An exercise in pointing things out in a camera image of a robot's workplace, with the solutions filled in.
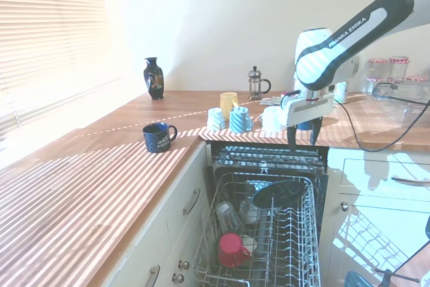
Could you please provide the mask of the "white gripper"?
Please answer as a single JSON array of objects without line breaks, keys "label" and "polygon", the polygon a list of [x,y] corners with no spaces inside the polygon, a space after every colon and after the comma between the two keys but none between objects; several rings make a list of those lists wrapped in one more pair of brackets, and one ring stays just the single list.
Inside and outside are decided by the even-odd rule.
[{"label": "white gripper", "polygon": [[288,99],[286,102],[286,126],[288,147],[296,150],[296,125],[312,120],[310,143],[314,146],[318,140],[323,123],[323,116],[331,113],[334,95],[324,95],[316,101],[307,101],[303,97]]}]

